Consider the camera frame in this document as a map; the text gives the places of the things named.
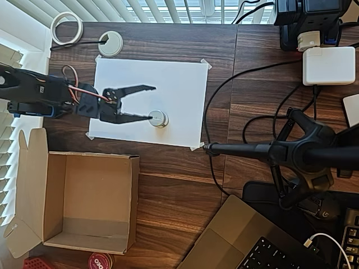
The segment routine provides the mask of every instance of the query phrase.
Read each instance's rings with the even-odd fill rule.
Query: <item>white power adapter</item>
[[[314,47],[304,51],[304,85],[348,85],[354,81],[354,47]]]

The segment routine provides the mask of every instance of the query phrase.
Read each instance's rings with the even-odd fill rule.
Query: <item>masking tape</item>
[[[61,42],[56,35],[56,26],[57,24],[65,17],[74,17],[76,22],[77,22],[77,33],[75,35],[75,37],[67,42]],[[51,27],[50,27],[50,31],[51,31],[51,37],[52,39],[55,41],[55,43],[57,43],[58,45],[66,45],[66,44],[71,44],[71,43],[76,43],[79,42],[79,40],[82,37],[82,34],[84,33],[84,24],[82,23],[82,20],[78,17],[78,15],[72,13],[72,12],[62,12],[59,15],[57,15],[54,20],[51,23]]]

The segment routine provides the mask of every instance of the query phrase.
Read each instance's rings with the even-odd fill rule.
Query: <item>usb cable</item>
[[[316,236],[318,236],[318,235],[326,236],[326,237],[328,237],[329,239],[331,239],[335,244],[337,244],[337,246],[340,248],[340,251],[343,253],[344,258],[346,259],[346,262],[347,262],[347,265],[348,265],[348,269],[351,269],[351,265],[350,265],[350,263],[349,263],[348,256],[347,256],[347,254],[345,253],[344,249],[342,248],[342,246],[341,246],[333,237],[331,237],[331,236],[328,235],[328,234],[324,234],[324,233],[314,234],[314,235],[312,235],[311,237],[309,237],[309,238],[307,239],[307,241],[305,241],[304,246],[305,246],[306,248],[310,247],[310,245],[313,243],[314,237],[316,237]]]

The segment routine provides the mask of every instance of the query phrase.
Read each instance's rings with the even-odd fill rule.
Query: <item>small metal cylinder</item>
[[[168,124],[168,116],[161,110],[153,110],[149,116],[152,117],[149,122],[154,127],[163,128]]]

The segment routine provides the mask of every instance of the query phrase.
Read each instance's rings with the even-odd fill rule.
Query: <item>white paper sheet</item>
[[[95,88],[149,85],[157,89],[131,94],[122,99],[122,111],[148,115],[161,110],[169,118],[164,128],[148,120],[112,124],[91,119],[89,136],[166,145],[199,147],[208,65],[160,61],[98,59]]]

